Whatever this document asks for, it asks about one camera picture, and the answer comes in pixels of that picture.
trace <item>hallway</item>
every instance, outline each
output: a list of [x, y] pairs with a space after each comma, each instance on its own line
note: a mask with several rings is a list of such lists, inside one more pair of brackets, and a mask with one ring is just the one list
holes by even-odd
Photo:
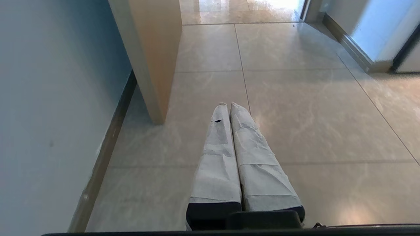
[[305, 0], [179, 0], [183, 25], [298, 22]]
[[87, 231], [185, 230], [222, 101], [249, 108], [306, 228], [420, 223], [419, 80], [363, 73], [321, 24], [183, 26], [166, 123], [152, 124], [137, 88]]

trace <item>baseboard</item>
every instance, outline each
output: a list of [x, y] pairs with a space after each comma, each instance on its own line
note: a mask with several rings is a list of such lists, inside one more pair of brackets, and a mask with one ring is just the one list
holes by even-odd
[[68, 229], [69, 233], [84, 232], [86, 230], [136, 85], [136, 77], [133, 71], [131, 71], [114, 116], [112, 117], [111, 124], [105, 134], [98, 158], [93, 167], [92, 176], [80, 196], [79, 203]]
[[354, 42], [341, 26], [328, 14], [324, 15], [322, 23], [331, 34], [340, 42], [344, 49], [359, 64], [366, 73], [387, 73], [393, 61], [372, 61], [369, 56]]

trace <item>beige tile floor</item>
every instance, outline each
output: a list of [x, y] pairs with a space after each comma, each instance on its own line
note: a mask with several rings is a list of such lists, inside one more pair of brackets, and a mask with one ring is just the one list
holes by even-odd
[[250, 109], [305, 227], [420, 223], [420, 76], [367, 75], [304, 23], [184, 26], [176, 71], [162, 126], [135, 91], [88, 231], [184, 230], [221, 101]]
[[182, 23], [226, 24], [299, 21], [304, 0], [179, 0]]

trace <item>tile floor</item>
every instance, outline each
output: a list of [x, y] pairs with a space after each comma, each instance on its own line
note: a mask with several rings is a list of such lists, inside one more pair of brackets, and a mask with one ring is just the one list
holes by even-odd
[[295, 22], [305, 0], [179, 0], [184, 25]]
[[363, 73], [323, 25], [184, 26], [167, 121], [137, 89], [87, 231], [184, 230], [221, 101], [250, 109], [305, 227], [420, 223], [419, 91], [418, 75]]

